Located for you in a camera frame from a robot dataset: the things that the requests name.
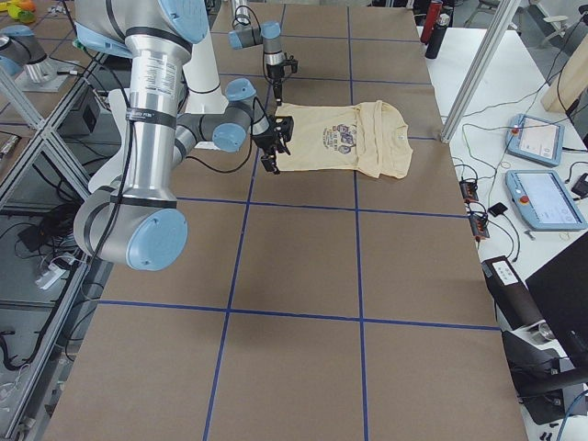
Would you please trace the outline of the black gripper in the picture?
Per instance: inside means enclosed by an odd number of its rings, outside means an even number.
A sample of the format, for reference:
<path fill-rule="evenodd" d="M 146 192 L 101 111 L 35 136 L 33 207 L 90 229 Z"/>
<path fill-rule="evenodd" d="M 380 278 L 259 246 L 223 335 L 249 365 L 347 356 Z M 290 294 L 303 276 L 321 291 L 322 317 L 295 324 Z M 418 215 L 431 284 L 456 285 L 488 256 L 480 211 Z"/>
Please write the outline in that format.
<path fill-rule="evenodd" d="M 267 172 L 279 175 L 280 169 L 277 164 L 277 154 L 286 153 L 290 155 L 288 143 L 291 141 L 294 118 L 291 116 L 267 118 L 268 128 L 253 136 L 254 143 L 263 153 L 261 156 L 261 165 Z"/>
<path fill-rule="evenodd" d="M 282 83 L 287 77 L 286 69 L 289 68 L 289 72 L 295 74 L 298 71 L 298 67 L 299 61 L 293 55 L 287 55 L 285 52 L 265 54 L 266 78 L 272 85 L 274 98 L 278 107 L 283 102 Z"/>

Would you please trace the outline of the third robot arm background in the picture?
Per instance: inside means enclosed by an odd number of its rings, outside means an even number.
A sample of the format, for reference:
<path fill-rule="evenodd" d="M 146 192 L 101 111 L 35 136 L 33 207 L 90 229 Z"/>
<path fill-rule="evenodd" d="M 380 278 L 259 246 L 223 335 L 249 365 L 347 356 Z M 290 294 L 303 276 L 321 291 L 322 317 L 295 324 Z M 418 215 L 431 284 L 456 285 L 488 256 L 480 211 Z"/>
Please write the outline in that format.
<path fill-rule="evenodd" d="M 1 29 L 1 67 L 24 92 L 57 93 L 65 79 L 59 62 L 51 59 L 34 32 L 25 25 Z"/>

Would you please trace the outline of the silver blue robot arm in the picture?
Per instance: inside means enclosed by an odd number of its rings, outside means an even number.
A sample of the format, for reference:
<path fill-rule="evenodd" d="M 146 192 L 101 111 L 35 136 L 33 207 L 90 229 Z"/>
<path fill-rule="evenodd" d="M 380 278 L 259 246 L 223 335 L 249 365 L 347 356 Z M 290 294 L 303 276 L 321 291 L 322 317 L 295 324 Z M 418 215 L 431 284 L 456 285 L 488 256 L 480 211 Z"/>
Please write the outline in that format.
<path fill-rule="evenodd" d="M 123 94 L 123 165 L 94 185 L 76 214 L 75 240 L 92 257 L 161 270 L 180 256 L 188 235 L 169 187 L 173 168 L 203 141 L 233 153 L 251 140 L 263 153 L 264 168 L 276 173 L 293 118 L 267 114 L 245 78 L 227 85 L 228 102 L 220 113 L 197 114 L 179 106 L 195 69 L 215 65 L 203 59 L 210 34 L 201 1 L 82 1 L 75 25 L 88 49 L 131 60 L 130 87 Z"/>
<path fill-rule="evenodd" d="M 230 45 L 234 50 L 263 47 L 263 76 L 272 88 L 276 105 L 280 107 L 283 104 L 283 84 L 298 72 L 299 61 L 284 51 L 281 25 L 277 21 L 260 22 L 247 1 L 231 1 L 231 8 Z"/>

